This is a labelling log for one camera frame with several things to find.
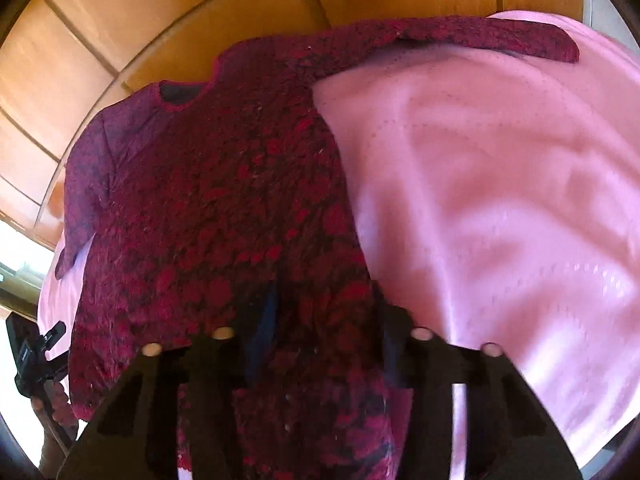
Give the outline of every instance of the pink fabric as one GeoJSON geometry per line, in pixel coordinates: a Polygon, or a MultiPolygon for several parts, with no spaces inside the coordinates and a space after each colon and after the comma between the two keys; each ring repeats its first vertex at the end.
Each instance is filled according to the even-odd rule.
{"type": "MultiPolygon", "coordinates": [[[[316,105],[385,295],[452,343],[503,345],[584,465],[640,412],[640,64],[567,18],[496,17],[559,25],[580,62],[394,48],[319,82],[316,105]]],[[[50,271],[41,330],[70,334],[87,250],[50,271]]]]}

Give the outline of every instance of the hand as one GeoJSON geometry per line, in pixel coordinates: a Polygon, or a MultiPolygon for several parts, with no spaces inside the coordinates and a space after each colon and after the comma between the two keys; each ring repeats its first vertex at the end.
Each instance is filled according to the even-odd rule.
{"type": "MultiPolygon", "coordinates": [[[[78,419],[71,409],[69,398],[66,396],[62,384],[53,384],[50,399],[51,405],[53,406],[53,420],[64,428],[71,428],[78,424],[78,419]]],[[[37,415],[44,414],[44,402],[38,397],[31,397],[31,407],[37,415]]]]}

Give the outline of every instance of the pink tablecloth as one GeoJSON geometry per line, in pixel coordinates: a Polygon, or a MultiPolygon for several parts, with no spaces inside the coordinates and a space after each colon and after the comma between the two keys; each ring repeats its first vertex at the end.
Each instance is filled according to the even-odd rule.
{"type": "MultiPolygon", "coordinates": [[[[497,17],[559,25],[580,62],[399,46],[316,105],[387,297],[454,344],[500,343],[584,465],[640,412],[640,62],[568,18],[497,17]]],[[[47,276],[41,330],[70,333],[87,251],[47,276]]]]}

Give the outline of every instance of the person's hand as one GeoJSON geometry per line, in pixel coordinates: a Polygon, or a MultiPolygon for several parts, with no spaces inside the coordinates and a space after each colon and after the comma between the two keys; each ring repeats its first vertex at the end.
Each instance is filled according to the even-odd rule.
{"type": "MultiPolygon", "coordinates": [[[[53,406],[53,420],[64,428],[71,428],[78,424],[78,419],[71,410],[69,398],[66,396],[62,384],[54,383],[50,394],[51,405],[53,406]]],[[[31,397],[31,407],[36,415],[44,414],[44,402],[38,397],[31,397]]]]}

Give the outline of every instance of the tile floor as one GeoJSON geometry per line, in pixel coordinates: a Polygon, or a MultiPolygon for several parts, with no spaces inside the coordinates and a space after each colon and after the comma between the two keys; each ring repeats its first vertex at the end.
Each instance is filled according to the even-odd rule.
{"type": "Polygon", "coordinates": [[[632,50],[640,52],[638,43],[610,0],[584,0],[582,22],[594,30],[616,38],[632,50]]]}

